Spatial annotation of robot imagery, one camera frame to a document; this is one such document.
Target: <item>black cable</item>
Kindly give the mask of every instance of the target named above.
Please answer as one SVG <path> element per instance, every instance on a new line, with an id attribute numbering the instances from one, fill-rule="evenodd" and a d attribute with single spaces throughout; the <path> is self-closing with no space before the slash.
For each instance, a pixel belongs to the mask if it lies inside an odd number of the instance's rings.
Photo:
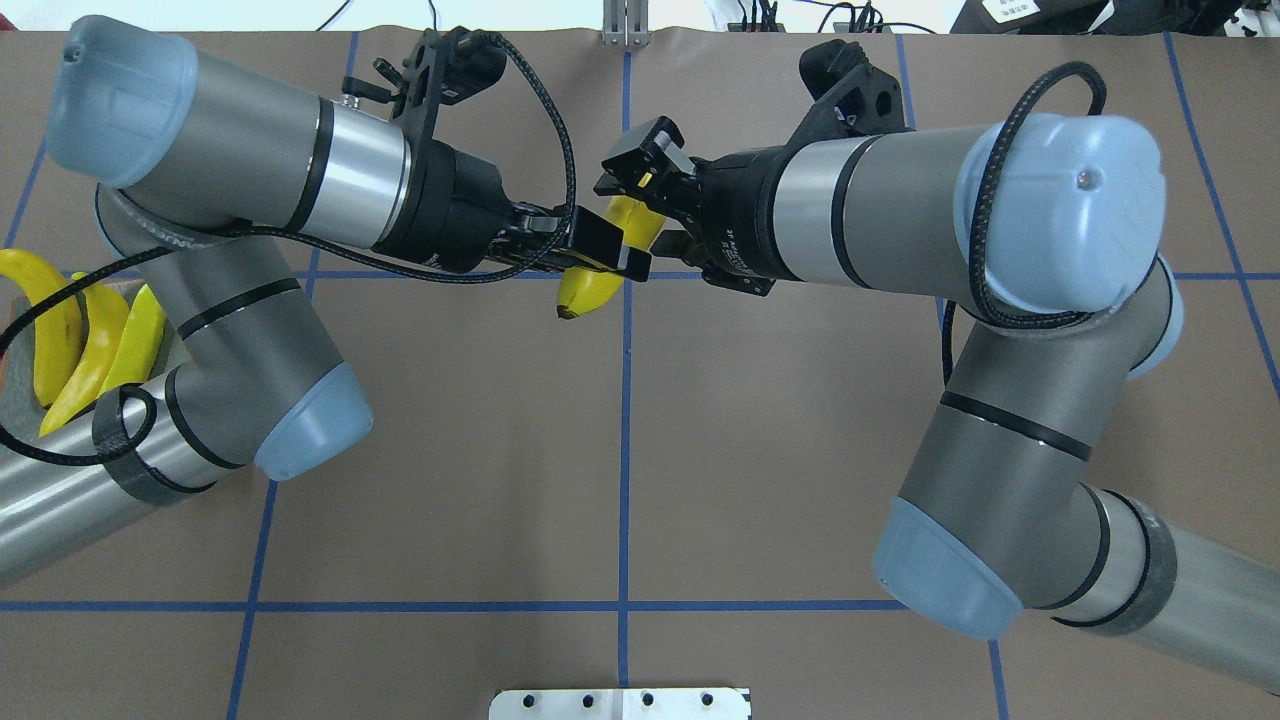
<path id="1" fill-rule="evenodd" d="M 929 28 L 927 28 L 924 26 L 918 26 L 915 23 L 876 23 L 876 24 L 872 24 L 872 26 L 867 26 L 867 29 L 864 29 L 863 32 L 876 32 L 879 28 L 896 27 L 896 26 L 914 27 L 915 29 L 923 29 L 924 32 L 927 32 L 929 35 L 938 35 L 937 32 L 934 32 L 934 31 L 932 31 L 932 29 L 929 29 Z"/>
<path id="2" fill-rule="evenodd" d="M 351 5 L 351 0 L 343 0 L 342 5 L 339 5 L 338 9 L 334 10 L 332 15 L 329 15 L 329 19 L 320 23 L 320 27 L 316 28 L 316 32 L 320 32 L 321 29 L 329 27 L 329 23 L 337 19 L 338 15 L 340 15 L 342 12 L 347 9 L 347 5 Z"/>
<path id="3" fill-rule="evenodd" d="M 1102 81 L 1098 70 L 1088 63 L 1064 63 L 1042 74 L 1023 92 L 1005 124 L 996 133 L 996 142 L 987 156 L 987 164 L 982 170 L 982 181 L 978 184 L 978 197 L 974 201 L 973 222 L 969 225 L 969 292 L 973 295 L 974 305 L 978 310 L 978 320 L 997 328 L 1006 329 L 1055 329 L 1076 325 L 1093 316 L 1093 313 L 1080 313 L 1068 310 L 1050 314 L 1015 315 L 996 306 L 987 284 L 987 232 L 991 227 L 991 213 L 996 200 L 996 188 L 1000 184 L 1000 176 L 1005 169 L 1005 160 L 1012 147 L 1014 137 L 1021 129 L 1023 123 L 1030 115 L 1032 109 L 1044 96 L 1046 92 L 1059 82 L 1076 76 L 1089 86 L 1092 99 L 1087 114 L 1098 115 L 1107 101 L 1107 86 Z M 955 314 L 955 302 L 948 302 L 951 314 Z M 946 323 L 943 316 L 942 337 L 942 373 L 943 378 L 951 377 L 951 332 L 952 325 Z"/>
<path id="4" fill-rule="evenodd" d="M 15 319 L 8 328 L 5 328 L 3 333 L 0 333 L 0 357 L 4 357 L 9 352 L 9 346 L 13 345 L 13 341 L 18 338 L 22 331 L 27 329 L 32 323 L 35 323 L 36 318 L 44 315 L 45 313 L 52 310 L 54 307 L 61 305 L 65 301 L 70 301 L 70 299 L 73 299 L 86 287 L 101 279 L 109 278 L 115 273 L 119 273 L 120 270 L 127 270 L 129 268 L 133 268 L 134 265 L 141 265 L 142 263 L 146 263 L 148 260 L 155 260 L 156 258 L 168 255 L 170 252 L 173 252 L 173 250 L 168 247 L 163 246 L 152 247 L 146 252 L 140 252 L 137 255 L 132 255 L 123 260 L 111 263 L 110 265 L 104 265 L 93 270 L 92 273 L 88 273 L 83 278 L 74 281 L 67 284 L 65 287 L 58 290 L 49 297 L 41 300 L 40 302 L 32 305 L 26 313 L 18 315 L 18 319 Z M 3 423 L 0 423 L 0 445 L 4 445 L 5 447 L 17 452 L 18 455 L 31 457 L 32 460 L 49 462 L 52 465 L 65 465 L 70 468 L 87 468 L 90 465 L 102 465 L 110 462 L 111 460 L 123 457 L 124 455 L 137 450 L 137 447 L 142 445 L 142 441 L 146 439 L 147 433 L 151 432 L 151 427 L 155 425 L 156 420 L 156 402 L 155 397 L 142 391 L 141 388 L 123 388 L 120 392 L 125 397 L 141 400 L 146 406 L 146 414 L 143 415 L 142 419 L 142 427 L 140 427 L 134 434 L 128 436 L 125 438 L 124 445 L 108 448 L 104 452 L 96 452 L 93 455 L 63 455 L 61 452 L 52 452 L 18 439 L 17 437 L 13 436 L 13 433 L 9 432 L 8 428 L 4 427 Z"/>
<path id="5" fill-rule="evenodd" d="M 951 382 L 955 360 L 951 355 L 951 331 L 956 322 L 956 301 L 947 300 L 942 307 L 942 387 Z"/>
<path id="6" fill-rule="evenodd" d="M 375 268 L 388 273 L 394 273 L 397 275 L 403 275 L 406 278 L 426 281 L 426 282 L 438 282 L 445 284 L 483 284 L 483 283 L 504 281 L 507 278 L 518 275 L 520 273 L 536 265 L 539 260 L 541 260 L 544 256 L 547 256 L 548 252 L 554 250 L 561 243 L 561 241 L 563 241 L 564 237 L 572 231 L 570 225 L 572 222 L 573 211 L 577 208 L 577 178 L 576 178 L 577 170 L 573 165 L 573 146 L 568 137 L 568 128 L 564 127 L 564 119 L 561 117 L 559 110 L 556 108 L 556 102 L 552 100 L 552 96 L 547 91 L 547 87 L 543 85 L 543 81 L 539 79 L 538 73 L 534 72 L 534 68 L 530 67 L 529 61 L 525 60 L 525 56 L 520 54 L 520 50 L 517 50 L 516 46 L 511 44 L 511 41 L 508 41 L 506 37 L 503 37 L 497 32 L 486 32 L 486 31 L 476 31 L 475 33 L 472 33 L 471 37 L 475 38 L 474 40 L 475 42 L 490 44 L 499 47 L 503 53 L 507 54 L 507 56 L 511 58 L 511 61 L 516 65 L 517 69 L 520 69 L 520 73 L 525 76 L 525 79 L 529 81 L 529 86 L 532 88 L 534 95 L 538 96 L 538 100 L 543 104 L 543 109 L 547 110 L 547 115 L 550 118 L 552 126 L 556 128 L 556 136 L 559 140 L 561 152 L 564 159 L 564 215 L 559 219 L 559 223 L 556 225 L 556 229 L 552 232 L 552 234 L 547 238 L 547 242 L 543 243 L 541 247 L 539 247 L 536 251 L 534 251 L 532 255 L 521 260 L 516 265 L 493 273 L 480 273 L 475 275 L 456 275 L 451 273 L 419 270 L 417 268 L 410 268 L 396 263 L 388 263 L 385 260 L 372 258 L 370 255 L 365 255 L 361 252 L 356 252 L 342 245 L 337 245 L 334 242 L 319 237 L 297 232 L 288 232 L 275 227 L 252 225 L 248 228 L 234 228 L 216 234 L 219 234 L 220 237 L 269 236 L 269 237 L 292 240 L 296 242 L 310 245 L 312 247 L 319 247 L 320 250 L 332 252 L 333 255 L 344 258 L 353 263 L 367 265 L 370 268 Z"/>
<path id="7" fill-rule="evenodd" d="M 550 118 L 552 126 L 556 128 L 556 136 L 559 140 L 561 152 L 564 158 L 564 186 L 566 186 L 564 215 L 559 219 L 559 223 L 556 225 L 556 229 L 548 237 L 547 242 L 536 251 L 534 251 L 532 255 L 530 255 L 525 260 L 521 260 L 516 265 L 512 265 L 509 268 L 494 273 L 481 273 L 476 275 L 454 275 L 447 273 L 433 273 L 428 270 L 419 270 L 416 268 L 407 268 L 404 265 L 387 263 L 378 258 L 371 258 L 360 252 L 355 252 L 347 247 L 329 242 L 326 240 L 321 240 L 319 237 L 303 233 L 288 232 L 282 228 L 252 225 L 247 228 L 233 228 L 221 233 L 210 233 L 210 234 L 218 234 L 219 237 L 229 237 L 229 238 L 270 236 L 284 240 L 293 240 L 297 242 L 311 245 L 314 247 L 319 247 L 321 250 L 338 255 L 339 258 L 346 258 L 347 260 L 378 268 L 380 270 L 396 273 L 398 275 L 404 275 L 420 281 L 451 283 L 451 284 L 481 284 L 481 283 L 498 282 L 517 275 L 527 270 L 529 268 L 534 266 L 548 252 L 556 249 L 556 246 L 559 245 L 561 241 L 572 229 L 571 224 L 572 224 L 573 210 L 577 206 L 577 178 L 576 178 L 576 169 L 573 167 L 573 146 L 568 137 L 568 129 L 564 127 L 564 119 L 561 117 L 559 110 L 556 108 L 556 102 L 552 100 L 552 96 L 547 91 L 547 87 L 538 77 L 538 73 L 534 72 L 534 68 L 529 64 L 527 60 L 525 60 L 525 56 L 520 54 L 520 50 L 517 50 L 516 46 L 512 45 L 511 41 L 508 41 L 506 37 L 495 32 L 477 31 L 472 35 L 472 37 L 475 38 L 476 42 L 489 44 L 499 47 L 503 53 L 507 54 L 507 56 L 511 58 L 511 61 L 516 65 L 517 69 L 520 69 L 520 73 L 525 76 L 525 79 L 532 88 L 534 95 L 538 96 L 538 100 L 543 104 L 543 108 L 547 110 L 547 115 Z M 76 293 L 83 291 L 86 287 L 99 281 L 109 278 L 115 273 L 119 273 L 128 268 L 141 265 L 142 263 L 146 263 L 148 260 L 161 258 L 173 251 L 174 250 L 170 247 L 157 246 L 151 250 L 147 250 L 146 252 L 132 255 L 116 263 L 111 263 L 109 265 L 99 268 L 97 270 L 88 273 L 83 278 L 69 283 L 67 287 L 60 288 L 59 291 L 54 292 L 45 300 L 41 300 L 29 310 L 19 315 L 8 328 L 4 329 L 4 332 L 0 332 L 0 359 L 3 359 L 4 355 L 9 351 L 9 346 L 13 345 L 13 341 L 18 337 L 18 334 L 20 334 L 22 331 L 29 327 L 32 323 L 35 323 L 36 318 L 47 313 L 50 309 L 72 299 L 73 296 L 76 296 Z M 143 415 L 142 425 L 134 434 L 128 436 L 123 445 L 105 448 L 102 452 L 96 452 L 93 455 L 64 455 L 36 447 L 33 445 L 28 445 L 27 442 L 18 439 L 17 437 L 13 436 L 13 433 L 10 433 L 4 427 L 3 423 L 0 423 L 0 445 L 4 445 L 5 447 L 17 452 L 18 455 L 23 455 L 26 457 L 31 457 L 32 460 L 49 462 L 52 465 L 83 468 L 90 465 L 102 465 L 113 460 L 116 460 L 137 450 L 138 446 L 142 445 L 142 442 L 146 439 L 147 434 L 151 432 L 151 428 L 155 425 L 156 420 L 156 400 L 154 396 L 137 387 L 122 388 L 120 393 L 125 398 L 140 400 L 146 406 L 146 414 Z"/>
<path id="8" fill-rule="evenodd" d="M 813 5 L 827 5 L 827 4 L 826 3 L 813 3 Z M 855 13 L 858 13 L 858 8 L 854 8 L 852 3 L 836 3 L 833 5 L 827 5 L 827 14 L 823 15 L 822 17 L 822 22 L 818 23 L 818 32 L 822 32 L 823 28 L 827 27 L 827 20 L 831 19 L 831 14 L 835 13 L 840 8 L 847 8 L 849 9 L 849 24 L 850 24 L 850 27 L 852 27 L 852 24 L 854 24 L 854 15 L 855 15 Z"/>

